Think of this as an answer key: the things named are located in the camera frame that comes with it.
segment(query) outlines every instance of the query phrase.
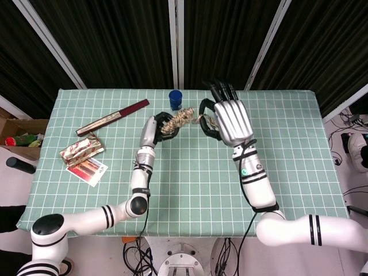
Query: floor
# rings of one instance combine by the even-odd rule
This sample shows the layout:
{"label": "floor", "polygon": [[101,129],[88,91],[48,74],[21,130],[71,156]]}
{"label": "floor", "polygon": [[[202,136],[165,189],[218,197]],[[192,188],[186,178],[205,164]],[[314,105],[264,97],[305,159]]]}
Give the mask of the floor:
{"label": "floor", "polygon": [[[337,125],[343,126],[340,117],[334,118]],[[331,122],[325,125],[326,133],[334,131]],[[349,157],[344,154],[340,134],[333,136],[333,148],[343,157],[343,163],[336,166],[343,191],[352,187],[366,185],[368,174],[355,173]],[[11,152],[0,148],[0,175],[5,176],[0,183],[0,205],[26,204],[33,176],[5,166]],[[351,194],[346,197],[347,204],[368,209],[365,194]],[[368,228],[368,218],[352,214],[352,219]],[[16,230],[12,233],[0,234],[0,249],[30,254],[32,252],[29,233]],[[212,252],[217,258],[219,246]],[[119,237],[76,237],[69,240],[68,256],[74,260],[75,269],[72,275],[132,275],[122,261],[122,243]],[[266,247],[258,239],[246,239],[241,252],[241,275],[299,275],[299,276],[353,276],[359,272],[368,255],[332,247],[312,247],[309,245],[292,245],[282,247]],[[228,261],[227,275],[232,275],[236,267],[235,252],[231,252]]]}

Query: cardboard box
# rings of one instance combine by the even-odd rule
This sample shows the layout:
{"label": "cardboard box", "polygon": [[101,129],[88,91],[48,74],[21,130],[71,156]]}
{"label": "cardboard box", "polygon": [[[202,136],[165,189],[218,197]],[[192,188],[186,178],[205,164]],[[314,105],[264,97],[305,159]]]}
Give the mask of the cardboard box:
{"label": "cardboard box", "polygon": [[45,134],[47,124],[48,120],[18,120],[0,117],[0,147],[29,160],[37,160],[40,158],[41,148],[10,147],[5,145],[5,138],[27,132],[29,134]]}

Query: green grid tablecloth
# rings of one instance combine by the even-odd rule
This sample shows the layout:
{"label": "green grid tablecloth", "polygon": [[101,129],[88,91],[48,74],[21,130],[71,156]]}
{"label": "green grid tablecloth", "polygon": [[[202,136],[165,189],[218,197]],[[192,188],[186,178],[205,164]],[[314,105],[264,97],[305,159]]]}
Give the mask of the green grid tablecloth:
{"label": "green grid tablecloth", "polygon": [[[197,109],[202,99],[212,98],[209,91],[182,92],[183,107]],[[60,90],[18,226],[30,230],[46,214],[83,212],[127,200],[141,130],[149,116],[170,112],[168,93]],[[308,213],[347,217],[315,94],[304,90],[238,94],[287,219]],[[95,158],[109,166],[95,188],[66,171],[59,151],[80,140],[75,134],[78,128],[145,98],[149,106],[95,132],[106,147]],[[196,124],[184,126],[176,138],[159,143],[145,235],[242,236],[253,213],[240,191],[232,151],[223,142],[206,137]],[[99,235],[137,235],[143,224],[144,216],[120,222]],[[255,224],[250,235],[255,234]]]}

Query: silver robotic hand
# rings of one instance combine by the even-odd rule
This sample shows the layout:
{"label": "silver robotic hand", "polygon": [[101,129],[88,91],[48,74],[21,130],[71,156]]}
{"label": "silver robotic hand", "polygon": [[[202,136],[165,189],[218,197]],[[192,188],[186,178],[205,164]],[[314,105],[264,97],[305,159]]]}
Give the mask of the silver robotic hand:
{"label": "silver robotic hand", "polygon": [[258,157],[256,140],[253,139],[252,126],[243,102],[227,82],[215,79],[214,82],[204,83],[216,102],[204,99],[200,114],[204,114],[205,108],[212,110],[219,129],[209,129],[203,116],[200,119],[201,128],[207,136],[233,147],[232,159],[239,173],[241,190],[253,210],[257,213],[278,210],[270,181]]}
{"label": "silver robotic hand", "polygon": [[40,217],[30,232],[32,261],[21,267],[18,276],[58,276],[60,263],[68,252],[69,231],[78,235],[92,235],[115,226],[119,221],[140,217],[147,211],[149,183],[155,161],[154,148],[157,142],[172,139],[179,132],[177,128],[170,135],[161,134],[161,127],[171,118],[170,114],[161,112],[146,122],[131,177],[131,198],[118,206],[106,205],[84,213]]}

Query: robotic hand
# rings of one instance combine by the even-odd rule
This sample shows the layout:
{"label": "robotic hand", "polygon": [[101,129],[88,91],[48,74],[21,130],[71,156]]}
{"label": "robotic hand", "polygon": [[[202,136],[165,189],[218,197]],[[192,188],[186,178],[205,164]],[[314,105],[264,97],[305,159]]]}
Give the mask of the robotic hand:
{"label": "robotic hand", "polygon": [[157,142],[172,139],[179,132],[177,128],[169,135],[161,133],[164,122],[171,119],[170,114],[161,112],[146,122],[131,177],[131,198],[118,206],[106,205],[84,213],[49,214],[39,218],[30,232],[32,261],[21,267],[18,276],[58,276],[60,263],[68,252],[69,231],[78,235],[92,235],[113,227],[119,221],[140,217],[147,211],[149,183],[155,160],[154,148]]}
{"label": "robotic hand", "polygon": [[[207,136],[234,148],[232,159],[239,173],[241,190],[253,211],[261,213],[256,226],[258,239],[268,246],[310,243],[368,252],[368,231],[353,220],[313,214],[295,221],[285,219],[258,158],[256,140],[252,138],[252,126],[244,104],[238,100],[229,83],[215,79],[204,84],[216,102],[204,99],[200,104],[200,114],[204,114],[205,108],[212,110],[219,129],[209,129],[204,116],[200,118],[201,128]],[[368,262],[361,275],[368,275]]]}

